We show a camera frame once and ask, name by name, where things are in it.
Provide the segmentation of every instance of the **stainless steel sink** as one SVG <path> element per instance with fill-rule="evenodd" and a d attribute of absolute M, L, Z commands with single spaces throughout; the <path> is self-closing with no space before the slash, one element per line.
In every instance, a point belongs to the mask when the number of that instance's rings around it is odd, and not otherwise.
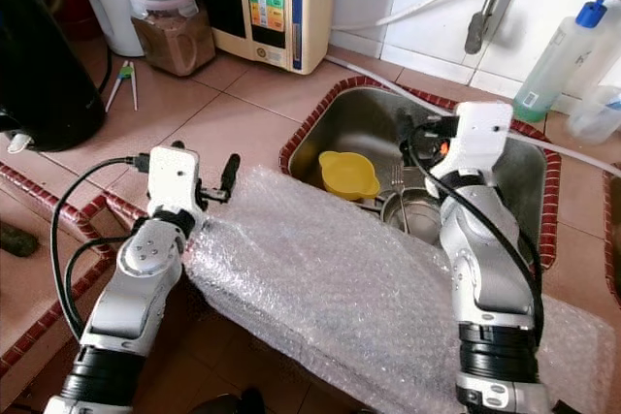
<path fill-rule="evenodd" d="M 408 130 L 401 122 L 411 117 L 417 125 L 429 114 L 411 101 L 380 89 L 345 91 L 293 152 L 289 171 L 295 178 L 323 188 L 319 154 L 324 150 L 358 152 L 373 162 L 381 191 L 388 191 L 391 167 L 402 156 L 399 142 Z M 538 148 L 513 140 L 507 141 L 505 153 L 494 168 L 507 207 L 534 243 L 539 242 L 545 170 L 545 156 Z M 414 171 L 406 185 L 421 187 L 422 180 L 421 173 Z"/>

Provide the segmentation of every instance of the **red tile edge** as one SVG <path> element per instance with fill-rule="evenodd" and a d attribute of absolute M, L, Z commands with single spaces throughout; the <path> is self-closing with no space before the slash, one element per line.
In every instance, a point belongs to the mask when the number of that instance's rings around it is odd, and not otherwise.
<path fill-rule="evenodd" d="M 621 162 L 615 164 L 621 169 Z M 617 301 L 617 305 L 621 308 L 621 296 L 617 292 L 614 279 L 614 261 L 613 261 L 613 243 L 612 243 L 612 199 L 610 193 L 610 185 L 612 184 L 612 174 L 604 172 L 604 257 L 605 257 L 605 283 L 608 291 Z"/>
<path fill-rule="evenodd" d="M 375 87 L 390 91 L 390 89 L 388 89 L 381 83 L 364 76 L 357 76 L 336 83 L 334 87 L 321 100 L 315 110 L 312 111 L 307 119 L 302 123 L 302 126 L 298 130 L 296 130 L 294 135 L 280 150 L 280 153 L 278 154 L 278 165 L 280 167 L 280 170 L 284 174 L 291 175 L 291 172 L 289 171 L 289 160 L 291 159 L 291 155 L 293 155 L 295 149 L 306 137 L 306 135 L 311 131 L 312 127 L 317 122 L 317 120 L 319 120 L 321 115 L 330 108 L 336 97 L 341 92 L 361 86 Z M 404 90 L 410 92 L 414 96 L 419 97 L 442 109 L 452 111 L 458 104 L 457 101 L 436 96 L 434 94 L 429 94 L 428 92 L 420 91 L 418 89 L 412 89 L 406 86 L 402 87 L 404 88 Z M 535 138 L 537 140 L 545 141 L 547 143 L 550 142 L 550 140 L 544 135 L 544 133 L 522 121 L 513 120 L 511 122 L 511 129 L 530 138 Z M 539 253 L 541 256 L 541 264 L 545 269 L 549 269 L 556 260 L 556 224 L 559 207 L 559 173 L 561 170 L 561 156 L 556 152 L 552 152 L 546 149 L 543 152 L 547 161 L 547 170 L 545 175 L 545 184 L 543 187 L 543 211 L 545 212 L 545 215 L 541 217 Z"/>
<path fill-rule="evenodd" d="M 119 198 L 116 194 L 105 191 L 103 196 L 106 198 L 108 208 L 118 214 L 127 215 L 133 220 L 138 220 L 140 217 L 147 216 L 147 213 L 141 208 L 137 208 L 134 205 Z"/>
<path fill-rule="evenodd" d="M 57 197 L 2 162 L 0 162 L 0 177 L 24 191 L 49 212 L 53 212 L 58 203 Z M 72 223 L 85 238 L 98 239 L 101 236 L 92 227 L 90 219 L 106 206 L 106 197 L 99 195 L 82 211 L 66 204 L 61 210 L 61 215 L 66 221 Z M 93 267 L 86 272 L 84 277 L 73 285 L 72 292 L 76 300 L 79 299 L 114 263 L 115 253 L 109 246 L 96 246 L 94 249 L 101 257 L 101 260 L 93 265 Z M 56 301 L 39 320 L 28 329 L 28 331 L 0 357 L 0 378 L 21 359 L 24 353 L 32 348 L 36 341 L 41 338 L 49 327 L 61 318 L 61 316 L 60 302 Z"/>

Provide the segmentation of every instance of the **white hose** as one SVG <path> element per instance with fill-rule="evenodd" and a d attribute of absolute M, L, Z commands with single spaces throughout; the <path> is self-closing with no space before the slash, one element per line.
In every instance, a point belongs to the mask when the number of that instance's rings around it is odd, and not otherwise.
<path fill-rule="evenodd" d="M 356 23 L 356 24 L 337 24 L 332 26 L 332 29 L 335 31 L 353 31 L 356 29 L 366 29 L 366 28 L 374 28 L 376 26 L 383 26 L 384 24 L 393 23 L 405 16 L 410 16 L 421 9 L 424 9 L 429 4 L 433 4 L 438 0 L 424 0 L 423 2 L 419 2 L 418 4 L 411 5 L 396 14 L 391 16 L 385 16 L 384 18 L 377 19 L 376 21 L 368 21 L 366 23 Z"/>
<path fill-rule="evenodd" d="M 404 88 L 402 88 L 401 86 L 395 84 L 392 81 L 386 80 L 382 78 L 381 76 L 376 75 L 373 72 L 370 72 L 369 70 L 358 67 L 352 63 L 346 62 L 345 60 L 341 60 L 340 58 L 333 57 L 332 55 L 326 55 L 325 59 L 328 60 L 329 62 L 336 63 L 337 65 L 345 67 L 346 69 L 351 70 L 352 72 L 359 73 L 361 75 L 371 78 L 372 80 L 379 82 L 380 84 L 383 84 L 391 91 L 394 91 L 400 96 L 403 96 L 406 99 L 411 100 L 412 102 L 414 102 L 414 104 L 417 104 L 420 107 L 428 111 L 432 111 L 433 113 L 437 113 L 438 115 L 442 115 L 442 116 L 447 116 L 447 115 L 452 114 L 450 111 L 447 111 L 446 109 L 441 109 L 439 107 L 436 107 L 433 104 L 430 104 L 427 101 L 414 96 L 413 94 L 405 91 Z M 605 172 L 608 172 L 614 176 L 618 176 L 621 178 L 620 169 L 617 169 L 613 165 L 607 164 L 606 162 L 602 162 L 601 160 L 598 160 L 594 157 L 590 157 L 588 155 L 581 154 L 580 152 L 576 152 L 575 150 L 567 149 L 560 145 L 547 143 L 545 141 L 536 140 L 534 138 L 529 138 L 528 136 L 520 135 L 517 133 L 509 133 L 507 136 L 516 141 L 521 141 L 523 143 L 536 145 L 537 147 L 540 147 L 542 149 L 553 150 L 555 152 L 558 152 L 559 154 L 567 155 L 569 157 L 580 160 L 584 163 L 597 167 L 598 169 L 604 170 Z"/>

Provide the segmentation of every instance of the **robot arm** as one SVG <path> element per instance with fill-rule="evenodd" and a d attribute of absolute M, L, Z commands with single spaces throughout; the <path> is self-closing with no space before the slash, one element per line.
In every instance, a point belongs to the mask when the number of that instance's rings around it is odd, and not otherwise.
<path fill-rule="evenodd" d="M 519 227 L 492 173 L 511 115 L 507 104 L 461 104 L 457 117 L 449 117 L 451 124 L 439 125 L 452 125 L 453 131 L 449 150 L 431 175 L 466 198 L 517 250 Z M 439 192 L 429 178 L 426 186 L 442 200 L 440 239 L 452 268 L 453 313 L 461 339 L 457 398 L 473 414 L 550 413 L 546 388 L 539 382 L 532 288 L 507 249 L 469 209 Z"/>
<path fill-rule="evenodd" d="M 85 326 L 81 350 L 46 414 L 131 412 L 138 377 L 181 276 L 190 234 L 203 226 L 207 199 L 228 201 L 239 168 L 234 154 L 217 190 L 201 188 L 198 156 L 178 147 L 149 156 L 148 218 L 119 249 L 116 270 Z"/>

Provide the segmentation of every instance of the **blue bottle cap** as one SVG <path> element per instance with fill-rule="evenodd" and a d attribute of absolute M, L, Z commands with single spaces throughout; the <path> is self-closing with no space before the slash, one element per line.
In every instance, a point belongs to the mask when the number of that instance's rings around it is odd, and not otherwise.
<path fill-rule="evenodd" d="M 595 28 L 608 10 L 604 6 L 604 0 L 587 2 L 575 18 L 575 22 L 585 28 Z"/>

